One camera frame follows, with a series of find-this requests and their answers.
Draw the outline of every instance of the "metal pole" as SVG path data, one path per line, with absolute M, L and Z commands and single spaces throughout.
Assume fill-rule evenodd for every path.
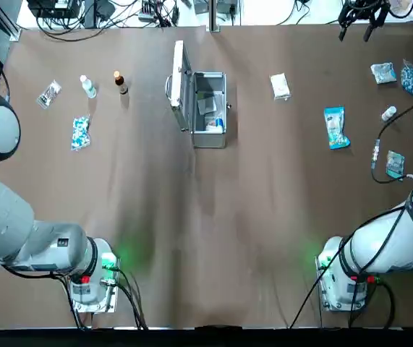
M 217 0 L 209 0 L 209 25 L 207 26 L 207 29 L 212 33 L 217 33 L 220 31 L 220 28 L 217 23 L 217 10 Z
M 21 29 L 13 22 L 5 11 L 0 7 L 0 22 L 10 34 L 10 41 L 18 41 L 20 39 Z

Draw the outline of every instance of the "open case lid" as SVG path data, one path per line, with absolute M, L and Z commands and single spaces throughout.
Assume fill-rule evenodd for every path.
M 186 132 L 191 129 L 192 115 L 192 68 L 190 66 L 184 41 L 176 41 L 174 48 L 174 64 L 171 78 L 171 97 L 168 92 L 169 77 L 166 81 L 166 94 L 171 101 L 180 129 Z

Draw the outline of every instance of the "white package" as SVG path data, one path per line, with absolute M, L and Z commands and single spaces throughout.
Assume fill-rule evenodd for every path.
M 273 88 L 273 99 L 285 99 L 291 97 L 290 88 L 286 81 L 285 74 L 275 74 L 271 76 L 271 83 Z
M 217 109 L 218 108 L 216 106 L 214 97 L 198 100 L 198 111 L 200 112 L 201 116 L 204 116 L 207 113 L 216 112 Z

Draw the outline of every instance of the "brown table surface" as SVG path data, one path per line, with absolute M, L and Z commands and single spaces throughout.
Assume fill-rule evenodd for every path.
M 37 219 L 77 222 L 110 241 L 139 280 L 150 326 L 286 326 L 327 238 L 351 233 L 411 188 L 370 178 L 381 113 L 413 103 L 399 82 L 376 85 L 370 65 L 392 61 L 399 76 L 402 59 L 413 63 L 413 25 L 386 25 L 369 43 L 364 31 L 353 25 L 343 43 L 335 25 L 108 30 L 77 43 L 23 31 L 6 65 L 22 139 L 0 163 L 0 180 Z M 193 150 L 170 112 L 163 87 L 176 40 L 194 70 L 227 73 L 225 150 Z M 129 98 L 120 99 L 115 69 Z M 282 72 L 292 97 L 274 101 L 269 75 Z M 81 74 L 98 85 L 96 99 L 87 99 Z M 63 89 L 43 111 L 35 99 L 52 80 Z M 323 109 L 340 105 L 352 145 L 332 151 Z M 72 152 L 72 120 L 87 112 L 92 143 Z M 382 143 L 379 176 L 388 150 L 405 155 L 413 173 L 412 115 Z M 413 325 L 413 272 L 385 277 L 396 295 L 394 325 Z M 117 311 L 93 325 L 133 325 L 122 295 Z M 387 315 L 379 289 L 357 324 L 381 326 Z M 314 294 L 297 326 L 319 324 Z M 324 313 L 323 324 L 345 325 L 346 315 Z M 0 269 L 0 328 L 64 325 L 73 321 L 59 283 Z

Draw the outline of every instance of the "plastic bag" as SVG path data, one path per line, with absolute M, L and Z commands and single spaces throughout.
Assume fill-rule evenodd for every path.
M 395 153 L 392 150 L 388 151 L 388 158 L 386 161 L 386 173 L 388 176 L 397 179 L 404 175 L 404 162 L 405 158 L 403 155 Z
M 327 126 L 330 149 L 336 150 L 349 146 L 351 142 L 343 135 L 344 107 L 326 108 L 323 114 L 325 117 L 325 125 Z
M 36 103 L 38 103 L 45 110 L 50 106 L 52 101 L 54 101 L 60 91 L 61 86 L 56 80 L 53 80 L 52 83 L 48 85 L 47 89 L 38 96 Z
M 413 95 L 413 65 L 405 59 L 401 70 L 401 84 L 406 92 Z
M 373 64 L 370 69 L 378 85 L 397 81 L 393 63 Z
M 89 117 L 82 116 L 73 121 L 73 135 L 71 139 L 71 150 L 80 150 L 90 145 Z
M 273 99 L 285 99 L 291 97 L 290 88 L 286 81 L 285 74 L 275 74 L 271 76 L 271 84 L 273 88 Z

